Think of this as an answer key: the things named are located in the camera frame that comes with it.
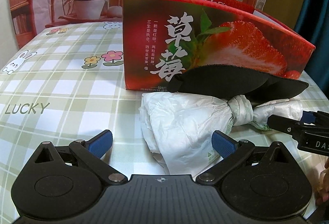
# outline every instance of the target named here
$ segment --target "blue curtain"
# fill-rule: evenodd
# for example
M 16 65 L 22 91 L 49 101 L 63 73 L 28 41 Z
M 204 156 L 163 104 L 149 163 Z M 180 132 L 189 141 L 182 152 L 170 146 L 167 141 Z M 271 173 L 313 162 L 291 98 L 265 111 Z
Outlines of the blue curtain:
M 329 97 L 329 0 L 304 0 L 295 31 L 316 46 L 305 71 Z

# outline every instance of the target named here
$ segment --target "human hand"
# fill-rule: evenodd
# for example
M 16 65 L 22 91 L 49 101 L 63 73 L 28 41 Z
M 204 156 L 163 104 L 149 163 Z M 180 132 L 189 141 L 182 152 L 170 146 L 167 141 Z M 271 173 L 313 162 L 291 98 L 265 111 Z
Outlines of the human hand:
M 329 168 L 329 158 L 326 160 L 324 165 L 325 169 Z M 323 177 L 323 180 L 320 178 L 320 189 L 318 190 L 316 204 L 321 205 L 329 200 L 329 171 L 327 171 Z

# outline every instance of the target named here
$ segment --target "table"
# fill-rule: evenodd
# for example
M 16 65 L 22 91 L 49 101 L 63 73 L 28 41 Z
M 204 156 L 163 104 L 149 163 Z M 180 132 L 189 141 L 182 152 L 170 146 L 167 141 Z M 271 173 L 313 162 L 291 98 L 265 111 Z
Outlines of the table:
M 142 92 L 125 89 L 123 65 L 106 65 L 102 55 L 108 51 L 123 51 L 122 23 L 49 28 L 13 57 L 24 53 L 26 58 L 17 70 L 0 73 L 0 224 L 18 217 L 10 189 L 42 141 L 63 146 L 110 129 L 114 144 L 103 157 L 105 162 L 128 178 L 132 174 L 164 174 L 142 136 Z M 301 80 L 310 84 L 299 95 L 304 109 L 328 111 L 329 101 L 313 80 L 306 73 Z M 289 135 L 244 125 L 233 127 L 231 137 L 248 139 L 257 146 L 282 141 L 312 183 L 323 169 L 324 157 L 297 150 Z M 306 214 L 314 209 L 312 200 Z

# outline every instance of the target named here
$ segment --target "bookshelf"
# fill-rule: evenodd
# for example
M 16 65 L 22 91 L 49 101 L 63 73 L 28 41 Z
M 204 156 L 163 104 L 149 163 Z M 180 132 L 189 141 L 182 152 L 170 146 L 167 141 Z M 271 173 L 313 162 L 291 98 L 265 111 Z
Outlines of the bookshelf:
M 32 0 L 9 0 L 9 4 L 17 43 L 21 49 L 36 36 Z

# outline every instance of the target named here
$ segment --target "red cardboard box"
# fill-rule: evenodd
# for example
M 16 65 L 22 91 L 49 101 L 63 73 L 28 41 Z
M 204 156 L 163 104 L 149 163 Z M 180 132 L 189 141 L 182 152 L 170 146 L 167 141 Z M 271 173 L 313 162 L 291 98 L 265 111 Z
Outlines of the red cardboard box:
M 123 0 L 129 90 L 166 91 L 175 74 L 209 64 L 298 79 L 314 49 L 278 20 L 236 0 Z

